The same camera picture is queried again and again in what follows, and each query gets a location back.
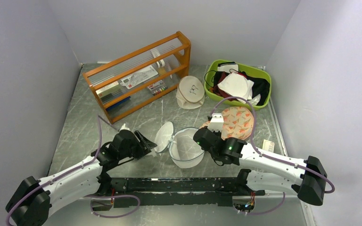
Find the white mesh laundry bag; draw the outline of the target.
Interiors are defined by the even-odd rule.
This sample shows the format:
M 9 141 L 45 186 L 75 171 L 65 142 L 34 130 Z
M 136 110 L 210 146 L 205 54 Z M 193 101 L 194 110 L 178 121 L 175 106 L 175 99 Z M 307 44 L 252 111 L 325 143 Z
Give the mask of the white mesh laundry bag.
M 172 161 L 181 169 L 193 168 L 202 161 L 205 153 L 193 140 L 197 131 L 198 129 L 194 127 L 175 131 L 173 123 L 167 121 L 156 133 L 154 152 L 156 154 L 168 152 Z

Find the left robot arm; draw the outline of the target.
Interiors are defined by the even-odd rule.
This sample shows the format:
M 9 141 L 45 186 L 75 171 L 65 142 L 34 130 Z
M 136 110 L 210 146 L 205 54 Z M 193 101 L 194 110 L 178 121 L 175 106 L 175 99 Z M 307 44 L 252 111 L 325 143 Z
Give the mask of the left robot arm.
M 82 197 L 111 194 L 108 171 L 144 157 L 156 146 L 139 131 L 122 129 L 81 162 L 49 177 L 27 177 L 5 207 L 7 223 L 41 226 L 53 213 Z

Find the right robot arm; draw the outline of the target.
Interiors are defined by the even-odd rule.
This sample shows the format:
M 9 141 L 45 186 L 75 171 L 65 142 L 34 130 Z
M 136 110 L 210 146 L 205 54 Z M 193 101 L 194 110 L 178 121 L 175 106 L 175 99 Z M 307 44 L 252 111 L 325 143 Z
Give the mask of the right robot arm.
M 221 165 L 242 167 L 235 188 L 241 195 L 270 190 L 289 194 L 308 204 L 321 206 L 326 193 L 327 173 L 314 156 L 297 159 L 258 149 L 247 142 L 200 128 L 193 140 Z

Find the white bra pad insert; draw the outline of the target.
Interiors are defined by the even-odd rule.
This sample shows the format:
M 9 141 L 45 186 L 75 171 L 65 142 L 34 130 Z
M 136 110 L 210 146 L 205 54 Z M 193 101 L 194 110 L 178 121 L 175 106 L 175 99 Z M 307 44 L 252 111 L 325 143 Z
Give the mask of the white bra pad insert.
M 242 97 L 245 100 L 251 100 L 253 96 L 252 80 L 248 80 L 241 74 L 230 73 L 221 82 L 218 83 L 218 88 L 230 96 Z

